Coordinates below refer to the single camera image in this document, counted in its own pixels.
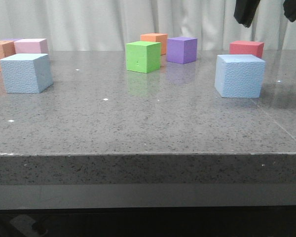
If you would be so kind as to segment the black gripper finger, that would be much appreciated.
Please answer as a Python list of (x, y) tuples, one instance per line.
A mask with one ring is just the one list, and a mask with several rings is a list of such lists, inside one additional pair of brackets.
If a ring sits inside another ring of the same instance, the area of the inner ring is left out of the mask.
[(290, 21), (296, 20), (296, 0), (285, 0), (283, 3), (284, 15)]
[(234, 18), (239, 24), (249, 28), (252, 24), (255, 12), (260, 0), (237, 0)]

